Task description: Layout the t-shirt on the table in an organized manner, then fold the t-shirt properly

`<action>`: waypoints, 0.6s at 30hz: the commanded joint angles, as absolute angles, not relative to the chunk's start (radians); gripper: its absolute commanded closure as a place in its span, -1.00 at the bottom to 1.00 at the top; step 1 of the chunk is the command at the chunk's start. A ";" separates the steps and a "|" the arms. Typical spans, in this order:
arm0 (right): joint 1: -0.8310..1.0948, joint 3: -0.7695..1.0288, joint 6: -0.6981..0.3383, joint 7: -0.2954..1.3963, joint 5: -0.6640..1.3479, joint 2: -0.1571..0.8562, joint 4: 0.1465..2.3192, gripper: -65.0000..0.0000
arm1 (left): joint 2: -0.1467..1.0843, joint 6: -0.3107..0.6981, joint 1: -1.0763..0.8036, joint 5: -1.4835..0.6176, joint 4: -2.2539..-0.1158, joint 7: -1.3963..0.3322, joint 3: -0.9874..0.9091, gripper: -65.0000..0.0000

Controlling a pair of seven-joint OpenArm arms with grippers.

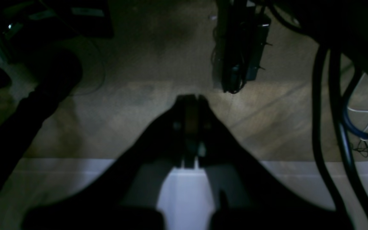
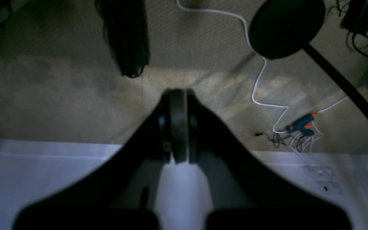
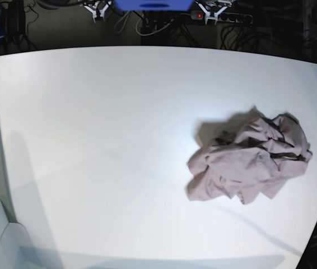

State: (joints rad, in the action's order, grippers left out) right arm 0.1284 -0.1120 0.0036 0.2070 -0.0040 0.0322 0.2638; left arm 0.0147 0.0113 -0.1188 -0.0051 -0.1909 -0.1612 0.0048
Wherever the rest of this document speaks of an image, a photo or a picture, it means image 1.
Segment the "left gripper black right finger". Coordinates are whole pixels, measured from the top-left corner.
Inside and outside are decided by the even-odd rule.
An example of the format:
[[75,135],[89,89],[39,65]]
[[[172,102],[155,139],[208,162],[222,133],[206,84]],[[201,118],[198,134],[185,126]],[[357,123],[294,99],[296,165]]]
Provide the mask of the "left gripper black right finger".
[[218,192],[210,230],[352,230],[345,211],[301,198],[251,156],[199,96],[200,134],[206,154],[200,165]]

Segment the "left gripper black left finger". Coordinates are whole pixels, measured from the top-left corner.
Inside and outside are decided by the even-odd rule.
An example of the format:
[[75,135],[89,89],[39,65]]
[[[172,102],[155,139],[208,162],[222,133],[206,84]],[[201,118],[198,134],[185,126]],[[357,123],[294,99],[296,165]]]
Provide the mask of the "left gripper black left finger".
[[188,155],[185,116],[191,95],[178,96],[105,172],[75,195],[30,210],[24,230],[164,230],[159,193]]

